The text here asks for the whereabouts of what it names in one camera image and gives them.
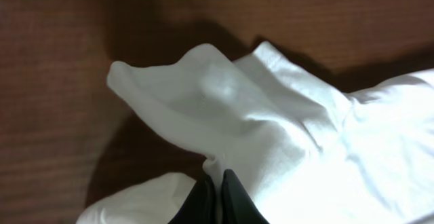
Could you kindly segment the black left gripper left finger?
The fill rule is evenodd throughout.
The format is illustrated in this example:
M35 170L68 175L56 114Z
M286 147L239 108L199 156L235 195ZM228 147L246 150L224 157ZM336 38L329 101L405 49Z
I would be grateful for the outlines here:
M209 176L197 181L168 224L215 224L216 192Z

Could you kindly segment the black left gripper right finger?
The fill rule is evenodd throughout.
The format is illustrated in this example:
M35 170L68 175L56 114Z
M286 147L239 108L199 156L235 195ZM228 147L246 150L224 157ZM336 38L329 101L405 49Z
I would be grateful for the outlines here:
M231 169L224 171L221 197L224 224L269 224Z

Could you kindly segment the white t-shirt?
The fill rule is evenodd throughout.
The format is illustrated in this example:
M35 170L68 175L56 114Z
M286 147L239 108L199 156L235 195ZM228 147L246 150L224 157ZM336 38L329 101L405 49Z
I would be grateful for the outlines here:
M268 42L235 62L202 44L171 65L116 61L106 82L160 137L204 155L217 222L227 169L269 223L433 222L430 69L344 93ZM196 182L167 173L78 221L168 223Z

